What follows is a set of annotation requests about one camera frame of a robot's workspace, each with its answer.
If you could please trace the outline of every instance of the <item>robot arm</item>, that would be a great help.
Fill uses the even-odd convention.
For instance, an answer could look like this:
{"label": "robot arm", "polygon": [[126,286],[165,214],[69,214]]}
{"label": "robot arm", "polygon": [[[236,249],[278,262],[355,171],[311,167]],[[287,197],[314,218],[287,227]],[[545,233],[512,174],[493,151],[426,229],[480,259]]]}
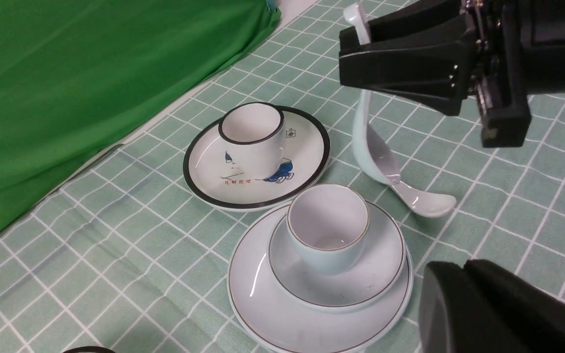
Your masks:
{"label": "robot arm", "polygon": [[368,45],[339,34],[341,84],[449,116],[475,96],[484,147],[521,147],[527,95],[565,92],[565,0],[418,0],[368,25]]}

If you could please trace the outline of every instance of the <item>white plate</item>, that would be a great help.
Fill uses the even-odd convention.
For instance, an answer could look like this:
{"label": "white plate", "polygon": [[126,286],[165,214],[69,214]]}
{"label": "white plate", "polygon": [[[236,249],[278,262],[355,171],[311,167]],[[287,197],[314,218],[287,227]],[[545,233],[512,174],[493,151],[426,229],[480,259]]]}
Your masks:
{"label": "white plate", "polygon": [[410,301],[410,256],[395,284],[374,304],[351,313],[313,310],[281,288],[267,261],[269,237],[287,208],[261,216],[233,252],[228,296],[238,320],[253,339],[277,352],[349,353],[374,344],[390,331]]}
{"label": "white plate", "polygon": [[291,243],[283,217],[269,244],[274,276],[302,304],[322,310],[358,310],[371,304],[398,279],[406,265],[406,245],[394,219],[368,202],[370,228],[365,250],[348,271],[327,276],[305,264]]}
{"label": "white plate", "polygon": [[288,201],[316,183],[330,153],[326,129],[302,110],[278,108],[284,112],[287,137],[278,173],[269,179],[246,177],[226,153],[217,120],[202,130],[186,150],[182,169],[193,194],[222,210],[251,212]]}

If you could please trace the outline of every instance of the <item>black object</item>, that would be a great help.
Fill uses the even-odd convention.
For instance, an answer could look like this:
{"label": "black object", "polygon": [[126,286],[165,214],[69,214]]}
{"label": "black object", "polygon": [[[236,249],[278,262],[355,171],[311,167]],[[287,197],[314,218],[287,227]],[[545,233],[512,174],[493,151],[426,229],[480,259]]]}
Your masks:
{"label": "black object", "polygon": [[565,353],[565,304],[487,260],[429,263],[418,322],[424,353]]}
{"label": "black object", "polygon": [[456,116],[476,96],[484,147],[521,147],[527,94],[565,92],[565,0],[418,0],[339,34],[342,85]]}
{"label": "black object", "polygon": [[74,349],[70,349],[68,351],[64,351],[63,353],[115,353],[108,348],[97,347],[97,346],[85,346],[85,347],[77,347]]}

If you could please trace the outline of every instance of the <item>cup with black rim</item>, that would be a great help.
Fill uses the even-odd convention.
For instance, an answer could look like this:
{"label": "cup with black rim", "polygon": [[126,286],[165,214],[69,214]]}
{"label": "cup with black rim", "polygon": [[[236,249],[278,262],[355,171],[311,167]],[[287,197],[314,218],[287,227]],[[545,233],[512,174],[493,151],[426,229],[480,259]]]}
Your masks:
{"label": "cup with black rim", "polygon": [[276,174],[285,148],[284,113],[275,105],[250,102],[233,108],[218,125],[226,152],[246,176]]}

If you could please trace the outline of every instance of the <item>green fabric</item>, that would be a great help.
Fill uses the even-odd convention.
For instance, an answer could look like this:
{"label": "green fabric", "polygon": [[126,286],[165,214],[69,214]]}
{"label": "green fabric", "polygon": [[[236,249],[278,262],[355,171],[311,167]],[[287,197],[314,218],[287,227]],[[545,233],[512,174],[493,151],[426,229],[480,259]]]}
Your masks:
{"label": "green fabric", "polygon": [[265,0],[0,0],[0,231],[279,20]]}

